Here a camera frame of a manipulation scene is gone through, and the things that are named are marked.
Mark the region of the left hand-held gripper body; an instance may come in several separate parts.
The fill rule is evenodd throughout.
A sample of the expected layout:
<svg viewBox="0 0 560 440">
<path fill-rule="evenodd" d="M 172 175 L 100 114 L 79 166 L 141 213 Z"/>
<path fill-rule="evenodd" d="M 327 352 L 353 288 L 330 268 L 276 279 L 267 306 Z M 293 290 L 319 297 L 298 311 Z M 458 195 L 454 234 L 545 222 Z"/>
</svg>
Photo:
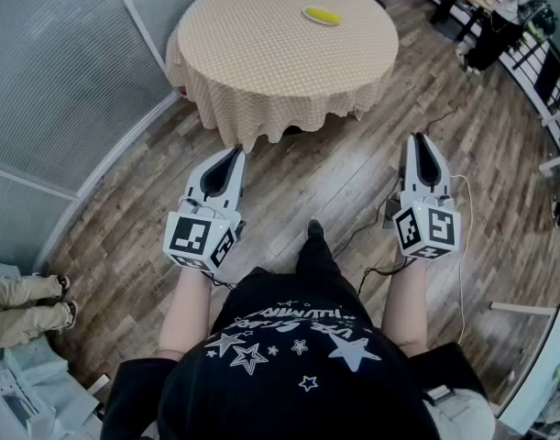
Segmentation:
<svg viewBox="0 0 560 440">
<path fill-rule="evenodd" d="M 177 265 L 215 274 L 241 229 L 241 215 L 183 195 L 177 212 L 169 212 L 163 252 Z"/>
</svg>

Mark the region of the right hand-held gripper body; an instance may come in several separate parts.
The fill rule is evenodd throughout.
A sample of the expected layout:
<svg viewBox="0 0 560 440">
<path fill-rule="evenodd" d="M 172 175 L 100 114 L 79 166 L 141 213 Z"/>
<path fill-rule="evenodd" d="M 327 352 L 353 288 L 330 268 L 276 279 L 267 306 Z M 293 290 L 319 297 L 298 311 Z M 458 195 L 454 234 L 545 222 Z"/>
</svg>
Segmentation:
<svg viewBox="0 0 560 440">
<path fill-rule="evenodd" d="M 459 250 L 460 226 L 448 194 L 403 191 L 386 200 L 383 227 L 396 234 L 405 258 L 436 260 Z"/>
</svg>

